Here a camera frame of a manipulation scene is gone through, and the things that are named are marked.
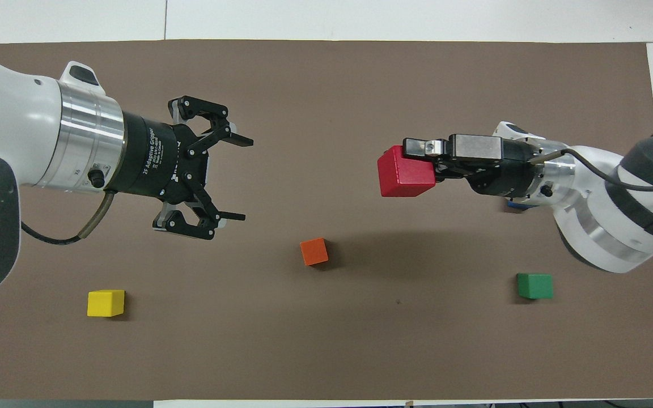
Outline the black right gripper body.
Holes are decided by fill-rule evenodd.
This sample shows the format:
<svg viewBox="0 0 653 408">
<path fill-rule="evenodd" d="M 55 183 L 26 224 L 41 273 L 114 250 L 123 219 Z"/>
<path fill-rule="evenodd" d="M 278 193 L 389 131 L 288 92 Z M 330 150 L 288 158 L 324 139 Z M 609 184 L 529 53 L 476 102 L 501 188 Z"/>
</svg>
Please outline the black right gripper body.
<svg viewBox="0 0 653 408">
<path fill-rule="evenodd" d="M 529 159 L 536 148 L 524 140 L 452 134 L 451 154 L 444 157 L 464 171 L 469 186 L 483 196 L 524 197 L 536 178 Z"/>
</svg>

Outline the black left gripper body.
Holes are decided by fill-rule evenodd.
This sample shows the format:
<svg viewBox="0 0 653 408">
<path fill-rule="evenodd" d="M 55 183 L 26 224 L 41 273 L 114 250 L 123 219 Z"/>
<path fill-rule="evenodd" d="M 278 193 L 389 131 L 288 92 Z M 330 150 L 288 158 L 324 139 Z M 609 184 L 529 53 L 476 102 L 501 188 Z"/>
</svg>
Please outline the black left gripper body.
<svg viewBox="0 0 653 408">
<path fill-rule="evenodd" d="M 197 142 L 196 134 L 183 124 L 172 126 L 127 112 L 124 126 L 124 150 L 104 188 L 173 205 L 194 201 L 184 173 L 204 189 L 207 170 L 207 156 L 187 157 L 189 146 Z"/>
</svg>

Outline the red wooden block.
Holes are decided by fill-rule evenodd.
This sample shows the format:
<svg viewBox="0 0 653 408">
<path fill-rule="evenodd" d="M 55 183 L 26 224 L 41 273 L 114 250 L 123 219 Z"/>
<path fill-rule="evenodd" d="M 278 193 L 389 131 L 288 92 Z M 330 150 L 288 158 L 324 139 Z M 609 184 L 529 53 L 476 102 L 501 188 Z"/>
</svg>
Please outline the red wooden block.
<svg viewBox="0 0 653 408">
<path fill-rule="evenodd" d="M 416 197 L 437 184 L 432 163 L 407 158 L 401 145 L 386 150 L 376 165 L 383 197 Z"/>
</svg>

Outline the orange wooden block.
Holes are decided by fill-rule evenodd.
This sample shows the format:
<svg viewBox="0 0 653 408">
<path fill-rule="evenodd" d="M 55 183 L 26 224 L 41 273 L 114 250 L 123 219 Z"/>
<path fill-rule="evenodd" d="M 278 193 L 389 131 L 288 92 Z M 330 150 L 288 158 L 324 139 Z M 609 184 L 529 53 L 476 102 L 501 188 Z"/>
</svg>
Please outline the orange wooden block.
<svg viewBox="0 0 653 408">
<path fill-rule="evenodd" d="M 299 248 L 306 266 L 316 266 L 329 261 L 327 241 L 323 237 L 303 241 Z"/>
</svg>

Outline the green wooden block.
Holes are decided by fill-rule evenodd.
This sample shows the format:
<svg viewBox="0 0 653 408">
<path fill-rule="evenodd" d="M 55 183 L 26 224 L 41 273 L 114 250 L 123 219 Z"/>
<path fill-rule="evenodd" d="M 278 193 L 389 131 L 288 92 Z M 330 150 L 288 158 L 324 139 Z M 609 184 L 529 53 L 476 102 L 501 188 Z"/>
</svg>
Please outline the green wooden block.
<svg viewBox="0 0 653 408">
<path fill-rule="evenodd" d="M 516 274 L 518 295 L 523 299 L 552 299 L 554 297 L 554 279 L 550 274 Z"/>
</svg>

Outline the yellow wooden block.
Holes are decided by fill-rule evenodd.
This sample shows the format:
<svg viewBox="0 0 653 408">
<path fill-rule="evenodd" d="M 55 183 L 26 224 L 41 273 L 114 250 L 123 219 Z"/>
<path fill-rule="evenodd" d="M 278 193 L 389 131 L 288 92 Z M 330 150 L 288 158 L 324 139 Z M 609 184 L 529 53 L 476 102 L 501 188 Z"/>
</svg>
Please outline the yellow wooden block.
<svg viewBox="0 0 653 408">
<path fill-rule="evenodd" d="M 125 290 L 93 290 L 87 294 L 87 317 L 117 317 L 125 313 Z"/>
</svg>

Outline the brown table mat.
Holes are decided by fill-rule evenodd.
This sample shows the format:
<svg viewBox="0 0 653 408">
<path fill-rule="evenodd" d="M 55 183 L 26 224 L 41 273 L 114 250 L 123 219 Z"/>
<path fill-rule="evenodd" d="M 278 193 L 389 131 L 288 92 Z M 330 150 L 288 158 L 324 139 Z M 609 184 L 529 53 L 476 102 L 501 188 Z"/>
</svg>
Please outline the brown table mat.
<svg viewBox="0 0 653 408">
<path fill-rule="evenodd" d="M 0 64 L 91 66 L 126 111 L 189 95 L 254 140 L 211 151 L 210 241 L 155 232 L 118 194 L 68 246 L 22 239 L 0 284 L 0 400 L 653 398 L 653 258 L 627 274 L 566 250 L 546 207 L 503 211 L 463 179 L 382 197 L 406 137 L 501 121 L 619 154 L 653 132 L 643 44 L 148 41 L 0 44 Z M 323 237 L 329 261 L 300 243 Z M 553 276 L 523 299 L 516 274 Z M 125 313 L 87 317 L 87 294 Z"/>
</svg>

